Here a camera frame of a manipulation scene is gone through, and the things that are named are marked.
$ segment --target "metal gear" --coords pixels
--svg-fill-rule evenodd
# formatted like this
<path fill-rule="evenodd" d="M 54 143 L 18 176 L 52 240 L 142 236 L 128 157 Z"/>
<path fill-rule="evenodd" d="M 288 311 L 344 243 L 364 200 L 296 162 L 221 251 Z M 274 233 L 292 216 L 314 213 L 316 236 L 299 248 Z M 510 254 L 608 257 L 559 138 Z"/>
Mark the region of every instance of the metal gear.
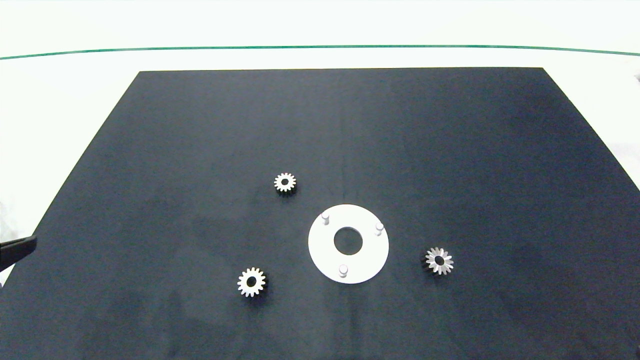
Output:
<path fill-rule="evenodd" d="M 432 247 L 422 256 L 422 267 L 427 271 L 429 271 L 429 269 L 433 269 L 434 274 L 447 275 L 447 273 L 451 272 L 451 269 L 453 269 L 453 265 L 451 264 L 453 264 L 451 255 L 449 255 L 449 253 L 444 249 L 434 249 Z"/>
<path fill-rule="evenodd" d="M 259 268 L 246 269 L 238 279 L 240 280 L 237 282 L 239 285 L 238 290 L 240 290 L 240 294 L 245 297 L 257 296 L 260 295 L 262 291 L 266 290 L 267 277 Z"/>
<path fill-rule="evenodd" d="M 296 177 L 288 172 L 276 176 L 273 183 L 281 195 L 290 195 L 296 192 Z"/>

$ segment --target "black mat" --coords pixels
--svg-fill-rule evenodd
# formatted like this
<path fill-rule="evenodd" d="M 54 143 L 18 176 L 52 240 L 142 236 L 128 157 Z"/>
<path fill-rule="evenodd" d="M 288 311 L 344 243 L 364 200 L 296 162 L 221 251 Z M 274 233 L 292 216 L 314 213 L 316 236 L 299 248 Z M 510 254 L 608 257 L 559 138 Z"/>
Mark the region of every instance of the black mat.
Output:
<path fill-rule="evenodd" d="M 362 284 L 307 249 L 342 203 L 389 234 Z M 141 72 L 2 289 L 0 359 L 632 359 L 639 233 L 640 192 L 542 69 Z"/>

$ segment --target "center hole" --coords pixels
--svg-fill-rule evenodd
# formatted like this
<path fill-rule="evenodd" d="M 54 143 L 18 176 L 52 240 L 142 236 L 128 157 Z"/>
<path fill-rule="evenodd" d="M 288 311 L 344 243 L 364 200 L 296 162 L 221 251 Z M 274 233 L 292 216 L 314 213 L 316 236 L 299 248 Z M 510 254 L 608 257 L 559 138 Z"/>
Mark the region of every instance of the center hole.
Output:
<path fill-rule="evenodd" d="M 353 255 L 362 248 L 362 236 L 356 229 L 343 227 L 335 233 L 333 244 L 339 252 Z"/>

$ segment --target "bevel gear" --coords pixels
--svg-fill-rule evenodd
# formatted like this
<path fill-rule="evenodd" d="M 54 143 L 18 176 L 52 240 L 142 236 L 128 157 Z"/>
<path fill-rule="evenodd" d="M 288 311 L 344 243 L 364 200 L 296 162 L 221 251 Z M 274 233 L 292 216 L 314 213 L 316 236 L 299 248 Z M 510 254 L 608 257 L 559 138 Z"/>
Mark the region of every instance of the bevel gear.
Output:
<path fill-rule="evenodd" d="M 259 268 L 246 269 L 238 279 L 240 280 L 237 282 L 238 290 L 245 297 L 254 297 L 266 290 L 267 277 Z"/>
<path fill-rule="evenodd" d="M 422 256 L 422 267 L 429 271 L 433 269 L 434 274 L 447 275 L 453 269 L 451 255 L 444 249 L 431 248 Z"/>

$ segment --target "white disc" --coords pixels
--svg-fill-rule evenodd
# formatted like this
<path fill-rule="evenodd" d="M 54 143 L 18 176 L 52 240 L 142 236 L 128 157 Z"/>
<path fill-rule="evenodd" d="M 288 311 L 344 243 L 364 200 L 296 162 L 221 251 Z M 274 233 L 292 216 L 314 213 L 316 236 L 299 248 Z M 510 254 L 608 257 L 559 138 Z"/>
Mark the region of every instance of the white disc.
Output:
<path fill-rule="evenodd" d="M 343 228 L 360 233 L 362 248 L 353 255 L 336 249 L 335 233 Z M 358 284 L 374 277 L 387 262 L 387 230 L 371 211 L 357 205 L 341 204 L 316 217 L 309 230 L 309 254 L 320 272 L 344 284 Z"/>

